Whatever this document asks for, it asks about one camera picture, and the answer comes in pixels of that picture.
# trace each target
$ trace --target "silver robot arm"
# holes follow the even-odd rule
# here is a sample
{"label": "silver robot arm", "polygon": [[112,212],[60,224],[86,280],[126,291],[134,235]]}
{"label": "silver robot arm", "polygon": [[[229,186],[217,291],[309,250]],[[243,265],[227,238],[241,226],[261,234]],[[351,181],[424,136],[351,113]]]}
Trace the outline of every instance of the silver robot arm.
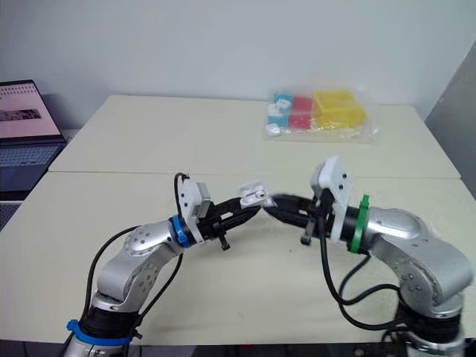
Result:
{"label": "silver robot arm", "polygon": [[158,273],[183,251],[168,220],[136,228],[101,271],[81,326],[70,322],[75,336],[65,355],[121,356]]}
{"label": "silver robot arm", "polygon": [[[442,241],[412,213],[369,208],[367,195],[359,208],[350,207],[352,182],[338,157],[316,169],[311,187],[313,199],[277,194],[266,201],[264,209],[282,222],[305,228],[303,244],[310,244],[312,237],[320,239],[324,276],[344,317],[364,329],[389,329],[399,325],[406,330],[408,356],[462,356],[462,291],[473,278],[471,263],[464,254]],[[353,253],[372,254],[395,272],[399,287],[386,284],[387,287],[375,290],[394,288],[399,291],[394,321],[368,325],[345,312],[344,306],[361,299],[350,303],[341,296],[345,283],[339,292],[333,286],[330,273],[327,274],[326,237],[333,242],[346,242]]]}
{"label": "silver robot arm", "polygon": [[130,233],[119,254],[102,269],[87,313],[68,323],[73,335],[61,355],[123,356],[132,338],[140,337],[135,328],[153,303],[140,310],[160,270],[180,256],[173,279],[184,250],[207,240],[219,239],[222,249],[229,249],[227,231],[247,222],[267,199],[263,185],[253,182],[240,189],[240,197],[215,205],[205,184],[178,175],[182,175],[182,185],[178,187],[177,176],[175,182],[179,215]]}

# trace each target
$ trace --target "green ring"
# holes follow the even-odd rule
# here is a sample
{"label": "green ring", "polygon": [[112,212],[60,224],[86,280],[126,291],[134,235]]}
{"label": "green ring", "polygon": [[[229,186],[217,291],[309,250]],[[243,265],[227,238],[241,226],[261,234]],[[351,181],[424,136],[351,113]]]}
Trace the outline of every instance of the green ring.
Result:
{"label": "green ring", "polygon": [[358,216],[356,223],[356,230],[354,231],[354,237],[352,238],[352,243],[350,244],[350,251],[353,253],[358,253],[360,248],[360,241],[362,238],[362,232],[364,231],[365,219],[367,218],[367,211],[369,209],[369,195],[364,195],[358,206]]}

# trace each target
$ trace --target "red block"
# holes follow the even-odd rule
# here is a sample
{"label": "red block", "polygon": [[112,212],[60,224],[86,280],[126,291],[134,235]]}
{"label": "red block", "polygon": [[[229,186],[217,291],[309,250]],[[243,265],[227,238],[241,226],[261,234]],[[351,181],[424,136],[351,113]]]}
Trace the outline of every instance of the red block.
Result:
{"label": "red block", "polygon": [[289,125],[291,128],[311,129],[311,113],[291,114]]}
{"label": "red block", "polygon": [[293,97],[292,98],[293,112],[308,112],[312,111],[312,98],[307,97]]}

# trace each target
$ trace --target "cyan block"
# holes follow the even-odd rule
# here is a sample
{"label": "cyan block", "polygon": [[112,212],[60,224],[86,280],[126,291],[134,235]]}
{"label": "cyan block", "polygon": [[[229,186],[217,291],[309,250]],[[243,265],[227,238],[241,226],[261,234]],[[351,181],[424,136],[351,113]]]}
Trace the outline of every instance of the cyan block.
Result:
{"label": "cyan block", "polygon": [[274,95],[274,103],[279,105],[280,100],[287,100],[289,102],[289,106],[287,108],[280,107],[280,112],[283,115],[289,115],[291,114],[291,109],[292,109],[292,95],[287,95],[287,94],[275,94]]}
{"label": "cyan block", "polygon": [[277,124],[278,126],[287,128],[289,126],[289,115],[283,115],[282,117],[273,117],[269,115],[268,124]]}

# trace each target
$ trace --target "blue ring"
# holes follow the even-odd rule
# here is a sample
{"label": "blue ring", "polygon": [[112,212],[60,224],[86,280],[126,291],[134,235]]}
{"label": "blue ring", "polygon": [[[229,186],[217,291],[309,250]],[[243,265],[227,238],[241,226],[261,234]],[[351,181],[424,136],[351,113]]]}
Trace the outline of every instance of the blue ring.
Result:
{"label": "blue ring", "polygon": [[96,346],[124,346],[132,342],[132,337],[125,338],[96,338],[91,337],[81,331],[80,324],[77,320],[70,320],[66,325],[68,331],[74,332],[76,338],[87,344],[95,344]]}
{"label": "blue ring", "polygon": [[178,242],[180,243],[181,246],[185,248],[190,248],[192,245],[188,241],[187,235],[184,233],[181,224],[180,224],[180,219],[178,215],[175,215],[172,217],[172,223],[173,227],[176,230],[177,236],[178,236]]}

